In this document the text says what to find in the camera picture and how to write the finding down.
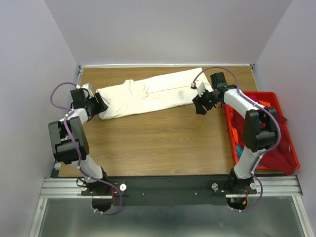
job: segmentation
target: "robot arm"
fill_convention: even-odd
[[[89,83],[83,86],[77,85],[76,89],[71,90],[70,93],[73,100],[73,109],[63,119],[51,122],[48,125],[53,155],[58,162],[61,161],[64,164],[78,167],[79,155],[73,142],[70,139],[67,140],[69,134],[64,125],[66,119],[67,126],[81,153],[81,170],[89,176],[108,182],[106,172],[89,155],[89,145],[82,126],[94,115],[107,110],[108,106],[103,102],[99,93],[93,95]],[[86,175],[84,177],[90,188],[98,194],[102,195],[107,191],[104,185],[100,185],[96,180],[90,179]]]
[[[228,188],[231,192],[244,189],[252,182],[251,173],[254,172],[262,156],[263,151],[270,148],[277,141],[277,128],[258,107],[265,108],[273,117],[277,118],[277,111],[273,107],[263,107],[251,99],[246,100],[240,96],[241,91],[237,91],[235,85],[228,85],[224,73],[211,75],[212,88],[209,92],[204,84],[198,79],[191,85],[197,90],[197,96],[193,99],[196,106],[196,113],[205,115],[217,103],[224,103],[232,106],[239,114],[245,118],[243,131],[244,150],[239,162],[230,172]]]

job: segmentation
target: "red bin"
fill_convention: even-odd
[[[275,109],[281,114],[282,114],[282,110],[280,107],[280,104],[278,103],[277,100],[277,96],[276,94],[274,94],[273,92],[254,92],[254,91],[247,91],[247,92],[243,92],[245,95],[247,96],[251,96],[254,95],[256,96],[256,98],[258,100],[262,100],[265,102],[269,102],[271,104],[272,107],[275,107]],[[237,150],[236,150],[236,144],[233,138],[233,132],[232,132],[232,121],[230,120],[230,116],[229,116],[229,105],[224,105],[224,110],[225,110],[225,114],[226,114],[226,122],[227,122],[227,127],[228,127],[228,133],[229,133],[229,139],[231,142],[231,148],[232,148],[232,152],[233,152],[233,160],[234,160],[234,164],[237,164],[239,159],[238,159],[238,155],[237,155]],[[288,129],[286,124],[284,124],[284,128],[285,128],[285,132],[289,135]],[[296,162],[296,168],[295,169],[299,169],[300,168],[300,163],[297,159],[296,156],[296,152],[292,143],[292,139],[290,138],[290,148],[291,148],[291,153],[293,154],[294,158],[295,158],[295,162]],[[256,168],[257,170],[269,170],[270,168],[265,167],[265,166],[257,166]]]

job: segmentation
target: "wood grain surface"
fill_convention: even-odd
[[[228,67],[243,91],[257,91],[249,67]],[[84,69],[81,84],[97,88],[141,80],[192,68]],[[220,69],[212,69],[209,76]],[[233,77],[224,72],[228,84]],[[226,174],[233,167],[223,109],[196,115],[194,105],[110,120],[95,116],[84,124],[90,154],[110,176]],[[81,176],[62,164],[60,177]]]

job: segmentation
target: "white wall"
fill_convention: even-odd
[[[44,1],[2,0],[0,19],[0,236],[24,237],[53,167],[47,125],[64,113],[49,96],[78,67]]]
[[[45,0],[82,65],[254,63],[291,0]]]
[[[274,91],[288,118],[303,202],[316,233],[316,1],[293,0],[255,65],[260,90]]]

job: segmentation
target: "white cloth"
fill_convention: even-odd
[[[190,88],[191,82],[201,71],[202,68],[196,68],[144,80],[126,80],[121,85],[97,89],[109,106],[99,117],[112,119],[192,104],[198,92]],[[212,91],[204,73],[198,79]]]

